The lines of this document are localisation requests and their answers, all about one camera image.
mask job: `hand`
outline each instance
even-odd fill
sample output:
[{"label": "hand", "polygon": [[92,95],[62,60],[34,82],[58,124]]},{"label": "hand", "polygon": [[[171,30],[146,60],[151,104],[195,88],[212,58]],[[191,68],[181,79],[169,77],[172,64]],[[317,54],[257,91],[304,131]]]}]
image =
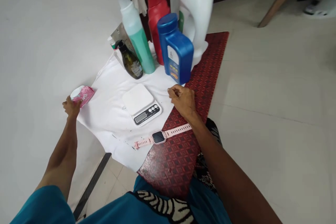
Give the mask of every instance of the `hand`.
[{"label": "hand", "polygon": [[68,114],[70,118],[77,118],[82,102],[83,100],[80,100],[77,102],[77,104],[74,104],[70,96],[68,96],[66,98],[66,101],[63,102],[62,105],[63,105],[63,108],[65,109],[65,112]]},{"label": "hand", "polygon": [[168,94],[171,102],[186,121],[189,122],[197,116],[194,90],[176,84],[172,88],[168,88]]}]

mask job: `pink package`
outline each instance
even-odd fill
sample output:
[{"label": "pink package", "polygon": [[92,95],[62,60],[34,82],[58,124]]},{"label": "pink package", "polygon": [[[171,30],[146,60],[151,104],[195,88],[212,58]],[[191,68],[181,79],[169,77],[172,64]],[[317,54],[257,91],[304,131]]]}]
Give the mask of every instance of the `pink package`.
[{"label": "pink package", "polygon": [[76,104],[79,100],[83,100],[80,107],[82,108],[91,97],[94,95],[94,91],[89,86],[80,86],[76,88],[70,95],[71,100]]}]

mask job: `blue bottle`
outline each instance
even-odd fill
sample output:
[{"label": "blue bottle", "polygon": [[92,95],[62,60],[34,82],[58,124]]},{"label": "blue bottle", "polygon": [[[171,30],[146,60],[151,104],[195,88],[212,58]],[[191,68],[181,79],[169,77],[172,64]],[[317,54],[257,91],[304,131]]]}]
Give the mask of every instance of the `blue bottle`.
[{"label": "blue bottle", "polygon": [[162,17],[157,24],[164,68],[178,84],[183,85],[190,80],[193,63],[194,46],[184,36],[177,21],[177,14],[170,13]]}]

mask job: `red patterned cloth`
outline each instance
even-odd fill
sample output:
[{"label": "red patterned cloth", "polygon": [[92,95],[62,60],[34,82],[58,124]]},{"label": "red patterned cloth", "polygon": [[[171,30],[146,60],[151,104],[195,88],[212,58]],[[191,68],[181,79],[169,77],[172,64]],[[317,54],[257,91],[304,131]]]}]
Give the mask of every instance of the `red patterned cloth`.
[{"label": "red patterned cloth", "polygon": [[[207,34],[205,40],[209,46],[185,85],[195,91],[196,109],[204,123],[208,117],[228,37],[228,32]],[[162,130],[183,124],[186,121],[173,108]],[[175,135],[164,144],[153,145],[138,174],[161,195],[185,199],[199,152],[200,147],[192,131]]]}]

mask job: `sleeve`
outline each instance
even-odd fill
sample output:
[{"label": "sleeve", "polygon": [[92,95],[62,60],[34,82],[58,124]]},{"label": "sleeve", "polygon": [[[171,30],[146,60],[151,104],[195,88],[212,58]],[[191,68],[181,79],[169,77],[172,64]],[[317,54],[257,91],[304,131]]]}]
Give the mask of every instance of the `sleeve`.
[{"label": "sleeve", "polygon": [[75,217],[61,190],[48,185],[35,191],[10,224],[75,224]]}]

